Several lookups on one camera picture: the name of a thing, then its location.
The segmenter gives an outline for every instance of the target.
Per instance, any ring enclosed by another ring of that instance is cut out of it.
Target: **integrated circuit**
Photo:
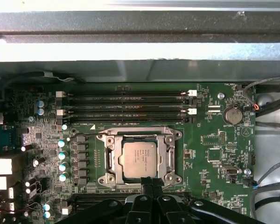
[[[156,177],[157,145],[154,142],[126,142],[121,161],[125,178]]]

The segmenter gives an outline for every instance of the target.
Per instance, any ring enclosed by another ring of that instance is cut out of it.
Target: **wire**
[[[262,206],[264,206],[266,204],[270,204],[270,203],[274,203],[274,202],[280,202],[280,197],[268,197],[268,198],[260,200],[259,202],[257,202],[255,204],[255,210],[261,208]]]
[[[250,205],[250,211],[251,211],[252,218],[257,219],[256,210],[255,210],[255,196],[259,193],[273,191],[273,190],[280,190],[280,182],[268,184],[266,186],[259,187],[259,188],[256,188],[251,191],[249,205]]]
[[[271,168],[269,168],[269,170],[266,171],[265,174],[263,174],[260,177],[260,179],[257,181],[257,184],[259,185],[267,176],[269,176],[273,171],[275,171],[278,168],[280,168],[280,162],[278,162],[277,164],[275,164]]]
[[[254,108],[259,111],[259,106],[248,96],[248,89],[250,89],[251,87],[258,85],[258,84],[262,84],[262,83],[266,83],[266,82],[270,82],[270,81],[274,81],[274,80],[278,80],[280,79],[280,76],[276,76],[276,77],[272,77],[272,78],[265,78],[253,83],[250,83],[249,85],[247,85],[244,89],[243,89],[243,96],[254,106]]]
[[[266,123],[266,122],[256,121],[255,125],[259,127],[280,128],[280,123]]]
[[[35,205],[35,204],[37,204],[37,205],[39,206],[39,208],[38,208],[38,209],[36,209],[36,208],[32,208],[32,207],[31,207],[31,206],[33,206],[33,205]],[[41,204],[39,204],[38,202],[33,202],[32,204],[29,204],[29,205],[27,206],[27,208],[28,208],[28,209],[31,209],[31,210],[40,211],[40,210],[42,210],[42,205],[41,205]]]
[[[279,109],[280,109],[280,99],[261,107],[261,110],[256,114],[256,117],[260,117],[260,116],[272,113]]]

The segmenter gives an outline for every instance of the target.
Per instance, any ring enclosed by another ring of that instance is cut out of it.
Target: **metal frame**
[[[122,156],[122,141],[124,137],[153,137],[157,140],[157,174],[165,187],[182,182],[182,178],[175,174],[175,141],[182,137],[180,131],[168,127],[123,127],[110,128],[98,135],[97,139],[105,144],[105,169],[106,174],[98,179],[98,184],[112,189],[139,189],[140,183],[125,183],[123,179],[123,167],[119,163]]]

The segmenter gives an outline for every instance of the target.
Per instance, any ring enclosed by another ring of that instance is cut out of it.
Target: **gray cable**
[[[253,191],[251,191],[250,211],[251,211],[252,218],[257,219],[256,210],[255,210],[255,196],[259,193],[273,191],[273,190],[280,190],[280,182],[279,183],[268,184],[266,186],[259,187],[259,188],[254,189]]]
[[[260,179],[257,181],[257,184],[259,185],[267,176],[269,176],[273,171],[275,171],[279,167],[280,167],[280,162],[278,162],[277,164],[273,165],[268,171],[265,172],[265,174],[263,174],[260,177]]]

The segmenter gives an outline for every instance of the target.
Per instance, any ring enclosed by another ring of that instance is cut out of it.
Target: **blue capacitor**
[[[42,101],[42,100],[39,100],[36,105],[39,107],[39,108],[43,108],[45,106],[45,103]]]
[[[40,115],[40,116],[42,116],[42,115],[45,114],[45,110],[42,109],[42,108],[38,108],[38,109],[37,109],[37,114]]]

